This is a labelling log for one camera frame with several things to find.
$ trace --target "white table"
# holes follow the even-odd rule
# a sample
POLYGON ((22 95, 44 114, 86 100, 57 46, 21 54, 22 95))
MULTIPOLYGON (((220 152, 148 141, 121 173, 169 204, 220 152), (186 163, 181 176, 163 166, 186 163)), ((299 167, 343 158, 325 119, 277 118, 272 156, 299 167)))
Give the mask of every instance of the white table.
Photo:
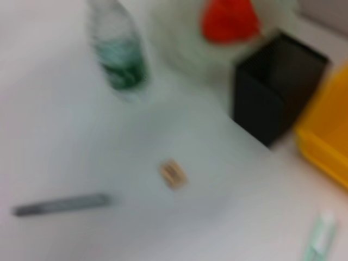
MULTIPOLYGON (((126 2, 140 27, 145 4, 126 2)), ((341 220, 330 260, 345 260, 346 191, 303 160, 291 139, 269 151, 228 117, 214 89, 167 67, 148 45, 151 98, 121 102, 89 50, 83 1, 0 5, 1 260, 301 260, 326 207, 341 220), (169 157, 189 177, 177 192, 158 173, 169 157), (10 214, 18 204, 91 192, 116 203, 10 214)))

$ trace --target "yellow bin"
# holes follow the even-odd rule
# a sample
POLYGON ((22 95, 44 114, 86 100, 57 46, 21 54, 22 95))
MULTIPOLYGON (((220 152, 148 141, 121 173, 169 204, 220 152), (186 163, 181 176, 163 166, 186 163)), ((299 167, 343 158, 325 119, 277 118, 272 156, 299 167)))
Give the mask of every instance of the yellow bin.
POLYGON ((348 188, 348 64, 319 91, 296 134, 302 154, 348 188))

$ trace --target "red object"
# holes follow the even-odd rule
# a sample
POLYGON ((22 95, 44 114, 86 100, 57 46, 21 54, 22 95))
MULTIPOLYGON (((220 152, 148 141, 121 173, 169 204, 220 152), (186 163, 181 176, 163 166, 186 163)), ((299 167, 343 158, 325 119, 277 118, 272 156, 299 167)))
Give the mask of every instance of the red object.
POLYGON ((217 44, 248 40, 259 34, 259 27, 250 0, 210 0, 203 14, 202 33, 217 44))

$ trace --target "black container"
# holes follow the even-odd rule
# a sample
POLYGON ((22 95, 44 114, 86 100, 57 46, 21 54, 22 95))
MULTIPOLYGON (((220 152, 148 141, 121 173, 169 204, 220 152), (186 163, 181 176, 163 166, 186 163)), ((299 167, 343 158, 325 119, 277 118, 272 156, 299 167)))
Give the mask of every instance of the black container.
POLYGON ((328 64, 324 55, 278 34, 237 66, 233 120, 270 146, 295 123, 328 64))

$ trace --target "green liquid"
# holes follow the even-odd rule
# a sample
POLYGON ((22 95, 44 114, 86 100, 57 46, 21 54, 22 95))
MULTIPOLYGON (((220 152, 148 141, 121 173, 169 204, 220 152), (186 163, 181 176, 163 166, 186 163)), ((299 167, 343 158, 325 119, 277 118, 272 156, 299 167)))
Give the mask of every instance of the green liquid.
POLYGON ((112 88, 118 91, 140 89, 146 80, 140 42, 110 40, 95 46, 98 59, 112 88))

